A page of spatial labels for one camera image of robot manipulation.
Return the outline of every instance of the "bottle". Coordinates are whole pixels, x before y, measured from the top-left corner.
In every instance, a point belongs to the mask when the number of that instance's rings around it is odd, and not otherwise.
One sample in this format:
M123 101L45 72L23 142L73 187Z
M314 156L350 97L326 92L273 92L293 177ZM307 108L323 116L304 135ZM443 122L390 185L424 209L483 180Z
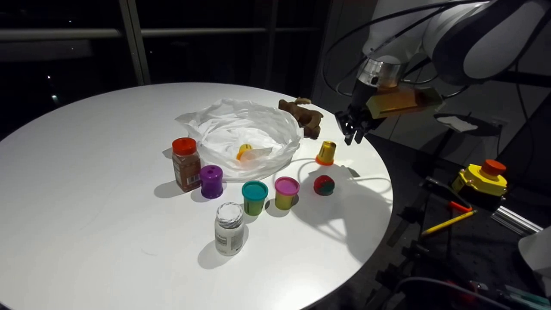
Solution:
M202 159L195 139L180 137L173 140L173 163L176 182L185 192L200 185Z
M218 209L216 246L223 254L237 254L245 242L243 208L224 202Z

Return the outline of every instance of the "jar lid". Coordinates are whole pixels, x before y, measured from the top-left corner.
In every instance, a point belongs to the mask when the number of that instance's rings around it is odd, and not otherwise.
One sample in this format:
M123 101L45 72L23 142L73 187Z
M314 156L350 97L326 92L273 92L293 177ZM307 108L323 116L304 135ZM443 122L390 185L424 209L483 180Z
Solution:
M173 140L173 153L193 154L197 151L197 140L192 137L178 137Z
M323 196L329 196L335 190L335 180L329 175L319 175L314 180L314 190Z
M243 184L242 192L245 199L261 201L269 196L269 187L264 182L250 180Z
M285 196L295 196L299 194L299 189L300 189L299 180L293 177L280 177L276 180L276 190Z
M218 220L224 227L238 227L243 218L243 208L238 202L224 202L218 209Z
M206 165L200 170L202 180L221 180L224 175L223 168L219 165Z

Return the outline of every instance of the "brown spice jar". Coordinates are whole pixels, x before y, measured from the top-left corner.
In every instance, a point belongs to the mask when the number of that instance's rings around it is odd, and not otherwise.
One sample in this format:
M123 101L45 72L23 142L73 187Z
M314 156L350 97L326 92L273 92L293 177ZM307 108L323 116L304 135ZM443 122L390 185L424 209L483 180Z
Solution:
M173 140L173 163L176 182L183 190L200 187L202 159L197 153L197 140L192 137L180 137Z

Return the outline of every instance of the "round white table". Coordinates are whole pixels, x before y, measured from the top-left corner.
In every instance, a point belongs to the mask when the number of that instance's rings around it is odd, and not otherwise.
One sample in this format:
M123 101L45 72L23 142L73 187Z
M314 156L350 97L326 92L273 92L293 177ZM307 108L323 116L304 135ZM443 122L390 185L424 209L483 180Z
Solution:
M181 192L171 142L185 113L223 97L278 106L281 92L211 82L113 91L57 108L0 142L0 302L21 310L302 308L348 280L381 242L393 209L388 168L369 140L347 146L333 113L278 171L300 178L290 211L249 218L237 256L214 246L216 209L243 201ZM314 163L324 139L336 165ZM335 175L317 196L312 180ZM262 178L276 196L274 177Z

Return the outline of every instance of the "green cup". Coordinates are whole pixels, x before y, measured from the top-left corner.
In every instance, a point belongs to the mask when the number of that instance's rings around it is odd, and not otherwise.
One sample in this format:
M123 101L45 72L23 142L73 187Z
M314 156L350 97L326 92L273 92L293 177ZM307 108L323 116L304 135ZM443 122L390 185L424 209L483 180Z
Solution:
M264 182L250 180L242 187L245 197L245 213L257 216L264 209L269 187Z

